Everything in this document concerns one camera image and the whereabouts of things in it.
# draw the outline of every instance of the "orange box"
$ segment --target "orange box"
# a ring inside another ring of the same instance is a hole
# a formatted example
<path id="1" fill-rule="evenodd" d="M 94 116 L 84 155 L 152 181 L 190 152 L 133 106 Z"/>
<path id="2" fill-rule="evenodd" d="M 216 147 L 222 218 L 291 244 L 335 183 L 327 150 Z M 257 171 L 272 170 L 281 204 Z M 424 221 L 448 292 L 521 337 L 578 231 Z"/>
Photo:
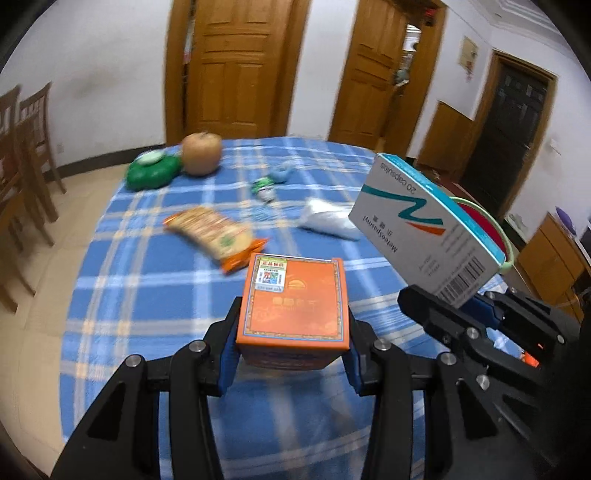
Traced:
<path id="1" fill-rule="evenodd" d="M 286 370 L 318 370 L 349 350 L 343 261 L 252 254 L 236 343 L 247 363 Z"/>

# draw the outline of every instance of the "purple object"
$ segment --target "purple object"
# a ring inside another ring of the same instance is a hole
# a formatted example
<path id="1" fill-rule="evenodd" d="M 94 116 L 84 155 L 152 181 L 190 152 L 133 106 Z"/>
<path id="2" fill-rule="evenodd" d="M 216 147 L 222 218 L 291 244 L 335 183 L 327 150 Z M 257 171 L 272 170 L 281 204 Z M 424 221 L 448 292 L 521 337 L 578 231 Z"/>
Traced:
<path id="1" fill-rule="evenodd" d="M 566 213 L 562 208 L 556 207 L 556 213 L 558 213 L 558 218 L 564 225 L 564 227 L 573 235 L 576 235 L 577 232 L 574 229 L 573 221 L 570 219 L 569 214 Z"/>

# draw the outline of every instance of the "doorway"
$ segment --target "doorway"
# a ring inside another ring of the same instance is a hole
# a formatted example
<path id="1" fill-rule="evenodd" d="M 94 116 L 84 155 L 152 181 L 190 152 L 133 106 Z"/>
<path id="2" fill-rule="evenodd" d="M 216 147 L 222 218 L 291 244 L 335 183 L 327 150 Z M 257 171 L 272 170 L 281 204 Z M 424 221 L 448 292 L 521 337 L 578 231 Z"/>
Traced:
<path id="1" fill-rule="evenodd" d="M 489 81 L 475 119 L 472 153 L 460 185 L 496 218 L 503 218 L 540 147 L 556 77 L 493 53 Z"/>
<path id="2" fill-rule="evenodd" d="M 285 135 L 309 5 L 174 0 L 165 67 L 167 144 L 203 130 L 224 138 Z"/>
<path id="3" fill-rule="evenodd" d="M 359 2 L 329 140 L 406 156 L 445 16 L 440 0 Z"/>

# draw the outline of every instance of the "blue checkered fabric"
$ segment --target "blue checkered fabric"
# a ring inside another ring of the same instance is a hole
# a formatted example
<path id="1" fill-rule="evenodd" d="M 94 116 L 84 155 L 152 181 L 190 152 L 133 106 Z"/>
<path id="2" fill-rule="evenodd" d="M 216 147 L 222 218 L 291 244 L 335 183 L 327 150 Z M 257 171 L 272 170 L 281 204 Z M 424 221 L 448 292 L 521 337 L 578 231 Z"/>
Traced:
<path id="1" fill-rule="evenodd" d="M 365 238 L 354 242 L 302 230 L 297 219 L 310 196 L 351 205 L 374 158 L 369 150 L 301 138 L 224 142 L 220 170 L 205 179 L 180 176 L 168 187 L 129 192 L 122 184 L 98 222 L 68 313 L 63 338 L 60 407 L 64 437 L 71 435 L 110 375 L 131 353 L 172 355 L 202 338 L 242 294 L 246 270 L 225 276 L 180 235 L 163 230 L 170 214 L 195 205 L 215 207 L 269 238 L 266 252 L 341 257 L 349 305 L 379 336 L 409 353 L 435 357 L 444 347 L 401 314 L 405 286 Z M 294 170 L 277 185 L 277 201 L 262 205 L 251 182 L 284 161 Z M 504 291 L 495 276 L 485 287 Z M 496 334 L 504 350 L 515 345 Z M 421 478 L 424 407 L 414 395 L 412 478 Z M 224 398 L 209 401 L 225 477 L 358 479 L 367 450 L 374 400 L 359 398 L 342 362 L 322 371 L 279 372 L 239 364 Z M 163 479 L 172 478 L 168 398 L 161 395 Z"/>

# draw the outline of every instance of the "blue gripper pad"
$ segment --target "blue gripper pad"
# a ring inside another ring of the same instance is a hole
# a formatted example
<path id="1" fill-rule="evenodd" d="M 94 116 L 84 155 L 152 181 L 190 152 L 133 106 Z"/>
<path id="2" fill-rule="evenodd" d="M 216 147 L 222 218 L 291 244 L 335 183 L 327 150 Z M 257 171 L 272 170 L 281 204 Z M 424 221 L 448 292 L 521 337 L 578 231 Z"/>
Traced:
<path id="1" fill-rule="evenodd" d="M 460 310 L 488 328 L 498 330 L 501 322 L 495 316 L 495 309 L 484 301 L 482 295 L 476 294 L 469 299 Z"/>
<path id="2" fill-rule="evenodd" d="M 240 352 L 236 347 L 236 333 L 238 331 L 238 322 L 234 322 L 232 330 L 226 340 L 226 345 L 220 355 L 220 376 L 217 386 L 222 395 L 226 393 L 228 387 L 234 382 L 236 376 L 236 369 L 238 368 L 238 361 L 240 360 Z"/>
<path id="3" fill-rule="evenodd" d="M 349 350 L 343 353 L 342 358 L 349 384 L 357 394 L 361 393 L 361 366 L 359 365 L 361 358 L 353 342 L 349 342 Z"/>

